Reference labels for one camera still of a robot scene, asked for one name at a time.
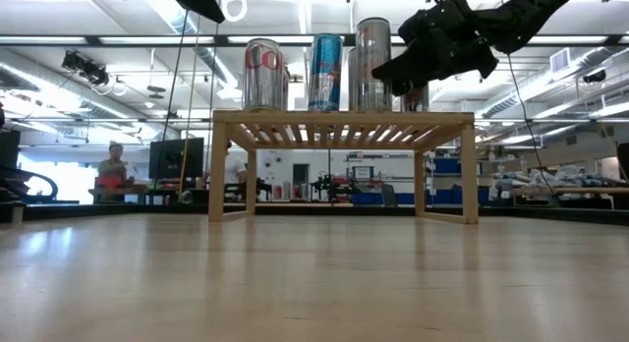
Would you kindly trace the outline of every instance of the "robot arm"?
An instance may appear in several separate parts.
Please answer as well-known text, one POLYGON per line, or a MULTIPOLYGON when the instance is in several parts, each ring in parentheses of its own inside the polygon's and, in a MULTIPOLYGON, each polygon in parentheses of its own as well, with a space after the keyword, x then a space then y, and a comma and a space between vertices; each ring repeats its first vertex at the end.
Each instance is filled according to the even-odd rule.
POLYGON ((519 50, 568 1, 510 0, 496 9, 473 11, 467 0, 444 0, 400 27, 406 51, 372 74, 391 81, 396 95, 473 70, 487 78, 497 65, 491 47, 507 54, 519 50))

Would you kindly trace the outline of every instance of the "silver can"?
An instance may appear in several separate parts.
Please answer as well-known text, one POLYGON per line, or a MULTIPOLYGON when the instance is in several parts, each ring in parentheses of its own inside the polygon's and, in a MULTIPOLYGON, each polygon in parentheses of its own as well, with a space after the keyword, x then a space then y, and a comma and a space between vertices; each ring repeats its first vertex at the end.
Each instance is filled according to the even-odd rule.
POLYGON ((391 84, 377 80, 372 70, 391 60, 391 25, 383 18, 369 18, 358 24, 359 111, 391 111, 391 84))
POLYGON ((288 111, 288 85, 291 82, 291 74, 286 65, 284 65, 282 77, 282 111, 288 111))
POLYGON ((243 77, 244 109, 281 109, 283 60, 279 45, 273 40, 256 38, 247 44, 243 77))
POLYGON ((429 86, 414 87, 400 96, 400 112, 428 112, 429 86))
POLYGON ((347 69, 349 70, 349 110, 358 111, 361 107, 358 105, 358 53, 356 47, 350 50, 347 69))

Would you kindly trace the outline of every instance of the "computer monitor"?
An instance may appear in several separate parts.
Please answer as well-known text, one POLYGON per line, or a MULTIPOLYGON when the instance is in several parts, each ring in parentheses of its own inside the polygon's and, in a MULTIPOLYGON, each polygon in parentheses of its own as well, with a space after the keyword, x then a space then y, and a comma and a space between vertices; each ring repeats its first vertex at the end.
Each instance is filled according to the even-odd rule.
MULTIPOLYGON (((186 140, 152 142, 150 144, 148 177, 151 179, 179 178, 184 163, 185 146, 186 140)), ((184 177, 202 176, 203 138, 188 139, 188 156, 186 157, 186 172, 184 177)))

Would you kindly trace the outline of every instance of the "table leg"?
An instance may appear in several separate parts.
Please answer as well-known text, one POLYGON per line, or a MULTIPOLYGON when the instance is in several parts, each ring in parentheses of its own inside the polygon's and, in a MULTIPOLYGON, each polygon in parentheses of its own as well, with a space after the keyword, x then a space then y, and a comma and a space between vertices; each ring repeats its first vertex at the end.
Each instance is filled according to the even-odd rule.
POLYGON ((257 199, 257 152, 252 150, 247 157, 247 213, 256 214, 257 199))
POLYGON ((219 222, 223 218, 225 196, 225 156, 227 156, 226 125, 214 122, 212 125, 212 153, 209 182, 209 221, 219 222))
POLYGON ((426 211, 426 199, 424 191, 424 153, 415 152, 415 215, 420 216, 426 211))
POLYGON ((466 224, 479 223, 479 188, 476 171, 476 140, 473 125, 461 131, 461 182, 466 224))

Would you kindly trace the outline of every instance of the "tall can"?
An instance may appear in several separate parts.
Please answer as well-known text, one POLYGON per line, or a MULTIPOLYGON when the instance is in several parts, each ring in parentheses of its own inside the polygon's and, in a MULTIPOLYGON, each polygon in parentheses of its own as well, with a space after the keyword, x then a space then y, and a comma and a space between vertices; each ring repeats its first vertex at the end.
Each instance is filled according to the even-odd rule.
POLYGON ((400 112, 428 112, 429 86, 414 87, 400 96, 400 112))
POLYGON ((356 47, 350 50, 347 61, 347 69, 349 72, 349 96, 350 96, 350 111, 358 111, 361 107, 358 105, 358 52, 356 47))
POLYGON ((383 18, 369 18, 358 24, 359 111, 391 111, 391 84, 377 80, 372 70, 391 60, 391 25, 383 18))
POLYGON ((282 78, 282 111, 288 111, 288 85, 291 82, 291 74, 286 65, 283 68, 282 78))
POLYGON ((273 40, 256 38, 247 44, 243 77, 244 109, 281 109, 283 59, 279 45, 273 40))
POLYGON ((314 37, 308 92, 310 111, 338 111, 342 57, 343 40, 340 36, 324 33, 314 37))

